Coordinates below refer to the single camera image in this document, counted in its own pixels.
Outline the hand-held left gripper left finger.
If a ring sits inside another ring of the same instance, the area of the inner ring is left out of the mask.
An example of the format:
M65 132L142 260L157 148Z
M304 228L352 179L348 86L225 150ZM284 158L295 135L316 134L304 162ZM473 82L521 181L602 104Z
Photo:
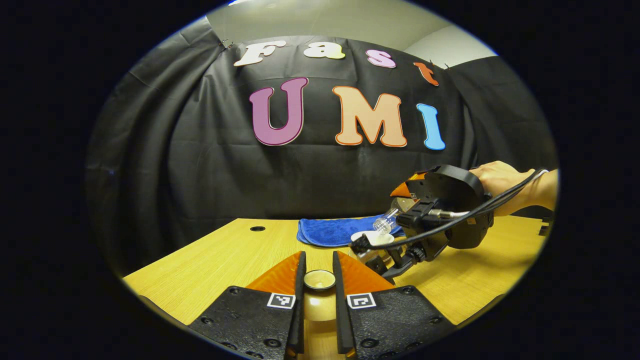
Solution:
M293 360L304 353L306 253L297 251L249 285L230 285L190 330L245 358Z

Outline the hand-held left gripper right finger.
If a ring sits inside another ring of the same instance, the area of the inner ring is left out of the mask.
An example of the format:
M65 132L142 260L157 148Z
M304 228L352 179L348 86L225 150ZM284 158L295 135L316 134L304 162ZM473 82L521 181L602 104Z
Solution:
M400 360L457 330L416 287L396 287L342 251L333 275L337 349L348 360Z

